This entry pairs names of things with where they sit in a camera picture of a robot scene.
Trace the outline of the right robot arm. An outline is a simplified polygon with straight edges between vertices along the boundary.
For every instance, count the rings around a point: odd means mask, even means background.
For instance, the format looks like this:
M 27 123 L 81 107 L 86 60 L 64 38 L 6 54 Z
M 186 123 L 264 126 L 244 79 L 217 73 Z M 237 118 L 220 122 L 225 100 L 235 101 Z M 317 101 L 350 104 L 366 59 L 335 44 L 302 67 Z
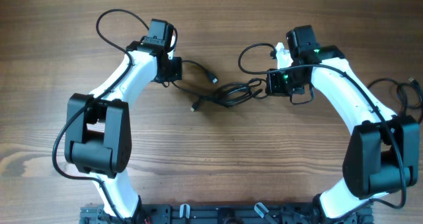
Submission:
M 336 46 L 320 46 L 311 26 L 286 34 L 271 57 L 277 67 L 267 71 L 266 94 L 304 94 L 319 90 L 350 132 L 342 179 L 315 200 L 315 219 L 334 223 L 387 194 L 402 192 L 418 180 L 420 128 L 412 116 L 397 115 L 356 77 Z

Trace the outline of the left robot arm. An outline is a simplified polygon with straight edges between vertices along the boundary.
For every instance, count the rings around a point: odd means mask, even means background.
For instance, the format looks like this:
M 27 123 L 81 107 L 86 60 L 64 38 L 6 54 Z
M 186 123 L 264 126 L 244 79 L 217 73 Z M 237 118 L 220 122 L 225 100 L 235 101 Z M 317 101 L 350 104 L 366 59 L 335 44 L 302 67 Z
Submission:
M 124 49 L 107 80 L 89 94 L 75 93 L 67 104 L 65 160 L 91 180 L 111 222 L 141 219 L 141 199 L 126 170 L 132 152 L 130 108 L 150 82 L 182 78 L 182 60 L 173 55 L 176 28 L 153 19 L 146 36 Z

